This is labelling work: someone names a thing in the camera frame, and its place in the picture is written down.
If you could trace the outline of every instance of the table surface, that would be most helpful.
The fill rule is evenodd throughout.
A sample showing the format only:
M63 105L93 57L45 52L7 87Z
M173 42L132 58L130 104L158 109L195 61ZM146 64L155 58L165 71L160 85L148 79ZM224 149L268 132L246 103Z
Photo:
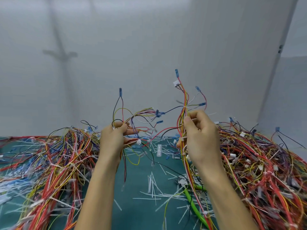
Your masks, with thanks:
M10 146L5 146L2 149L2 153L10 151ZM155 161L162 163L178 173L184 174L185 170L181 160L167 158L167 155L162 154L162 157L157 157L154 153ZM130 155L129 159L133 163L137 163L138 157L136 155ZM164 171L168 171L174 175L177 175L175 172L163 166ZM112 213L112 229L148 229L148 230L157 230L162 229L163 216L165 205L160 208L158 211L155 211L161 204L163 204L167 198L159 197L161 200L138 200L133 198L151 198L151 196L142 194L140 191L147 193L148 191L148 177L151 173L155 178L157 186L163 193L174 194L177 190L177 183L175 179L169 179L173 176L168 174L165 175L161 166L155 164L152 166L152 161L149 160L146 156L140 159L138 166L132 165L127 160L127 179L124 184L124 163L121 160L120 166L118 168L116 178L115 178L115 189L114 189L114 199L117 201L118 206L113 203L113 213ZM83 192L83 197L86 194L87 185ZM1 228L6 229L13 226L19 219L20 213L11 212L6 213L10 210L19 208L18 204L22 204L24 199L21 197L16 197L10 201L11 203L16 203L17 205L4 204L1 205L0 209L0 223ZM197 221L197 217L194 215L192 209L192 215L189 215L189 212L185 214L180 224L179 220L181 219L183 213L186 211L186 208L177 209L177 207L182 207L189 205L187 201L171 199L166 211L166 222L167 229L193 229ZM60 216L52 224L50 229L63 229L63 226L66 222L65 216ZM200 221L198 221L195 229L200 229Z

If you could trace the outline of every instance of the right hand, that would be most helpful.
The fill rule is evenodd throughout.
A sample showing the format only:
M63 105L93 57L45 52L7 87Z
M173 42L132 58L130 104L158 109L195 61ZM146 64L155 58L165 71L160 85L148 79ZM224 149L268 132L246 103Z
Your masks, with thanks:
M205 112L189 112L183 124L187 132L188 154L196 168L206 176L223 171L219 131Z

